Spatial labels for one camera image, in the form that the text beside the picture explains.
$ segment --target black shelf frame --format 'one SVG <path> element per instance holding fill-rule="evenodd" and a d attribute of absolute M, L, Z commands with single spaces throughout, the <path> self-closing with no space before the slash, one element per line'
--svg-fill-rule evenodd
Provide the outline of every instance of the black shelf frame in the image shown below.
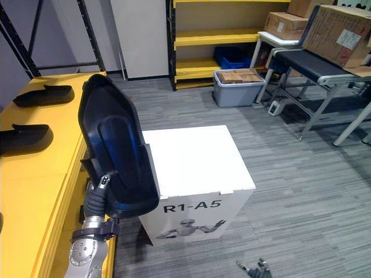
<path fill-rule="evenodd" d="M 51 70 L 55 68 L 74 68 L 74 67 L 85 67 L 89 65 L 97 65 L 100 71 L 105 71 L 106 69 L 103 64 L 103 60 L 102 60 L 102 57 L 99 51 L 99 47 L 96 41 L 96 37 L 94 35 L 93 27 L 90 22 L 88 10 L 86 8 L 84 0 L 77 0 L 77 5 L 80 9 L 82 20 L 85 25 L 86 32 L 88 33 L 89 41 L 92 46 L 96 61 L 87 62 L 87 63 L 76 63 L 76 64 L 44 65 L 44 66 L 39 66 L 39 67 L 35 65 L 31 56 L 32 56 L 33 48 L 34 48 L 35 37 L 36 37 L 39 19 L 41 15 L 42 5 L 43 5 L 43 0 L 39 0 L 37 4 L 34 23 L 32 26 L 30 45 L 27 50 L 22 40 L 18 36 L 18 33 L 15 30 L 8 15 L 6 14 L 3 6 L 0 3 L 0 31 L 5 37 L 7 43 L 9 44 L 14 55 L 18 59 L 19 63 L 24 68 L 28 77 L 32 79 L 34 77 L 41 76 L 40 70 L 44 70 L 44 69 Z"/>
<path fill-rule="evenodd" d="M 169 79 L 172 84 L 173 91 L 176 91 L 176 50 L 175 38 L 175 14 L 174 0 L 166 0 L 166 29 L 168 31 L 168 59 L 169 59 Z"/>

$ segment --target black conveyor belt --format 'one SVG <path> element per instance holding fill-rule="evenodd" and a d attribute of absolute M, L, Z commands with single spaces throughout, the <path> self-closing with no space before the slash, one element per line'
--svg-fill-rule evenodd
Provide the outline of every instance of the black conveyor belt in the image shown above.
<path fill-rule="evenodd" d="M 321 76 L 351 74 L 339 66 L 306 50 L 283 50 L 275 58 L 316 82 Z"/>

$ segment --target white table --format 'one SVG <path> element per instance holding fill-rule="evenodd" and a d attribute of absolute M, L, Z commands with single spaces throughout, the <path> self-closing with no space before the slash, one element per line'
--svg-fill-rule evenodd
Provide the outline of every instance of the white table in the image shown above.
<path fill-rule="evenodd" d="M 260 51 L 260 47 L 261 47 L 262 42 L 265 42 L 265 43 L 273 46 L 274 48 L 285 48 L 285 49 L 298 48 L 299 41 L 285 41 L 283 39 L 278 38 L 275 35 L 272 35 L 269 32 L 265 32 L 265 31 L 264 32 L 258 32 L 258 34 L 259 34 L 259 39 L 257 40 L 257 43 L 256 43 L 256 47 L 255 47 L 253 58 L 251 60 L 250 68 L 254 68 L 254 66 L 255 66 L 255 62 L 256 62 L 257 57 L 259 55 L 259 51 Z M 268 68 L 270 61 L 271 61 L 271 55 L 269 56 L 268 61 L 265 64 L 266 68 Z M 268 72 L 265 76 L 266 83 L 263 86 L 263 88 L 261 89 L 259 95 L 257 96 L 255 103 L 260 103 L 261 98 L 264 95 L 265 89 L 267 88 L 267 85 L 268 85 L 268 83 L 269 83 L 269 81 L 272 77 L 272 74 L 273 74 L 273 69 L 270 70 L 268 68 Z"/>

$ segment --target white cardboard box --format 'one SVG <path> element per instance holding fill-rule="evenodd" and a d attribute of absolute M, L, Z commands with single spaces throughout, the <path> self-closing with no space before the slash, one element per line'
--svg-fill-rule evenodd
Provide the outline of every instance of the white cardboard box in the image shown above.
<path fill-rule="evenodd" d="M 226 126 L 144 131 L 161 199 L 140 221 L 154 246 L 217 239 L 255 189 Z"/>

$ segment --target printed robot image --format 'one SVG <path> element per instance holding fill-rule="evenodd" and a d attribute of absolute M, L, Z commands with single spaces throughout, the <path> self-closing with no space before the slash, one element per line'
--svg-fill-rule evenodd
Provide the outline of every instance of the printed robot image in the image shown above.
<path fill-rule="evenodd" d="M 180 221 L 180 225 L 182 227 L 169 230 L 166 233 L 163 233 L 159 235 L 157 238 L 158 239 L 174 239 L 176 237 L 180 236 L 190 236 L 197 230 L 201 230 L 204 233 L 212 233 L 214 232 L 217 228 L 222 226 L 222 224 L 225 223 L 225 220 L 220 220 L 217 224 L 214 225 L 212 228 L 208 228 L 207 226 L 193 226 L 194 222 L 196 222 L 194 219 L 185 219 Z"/>

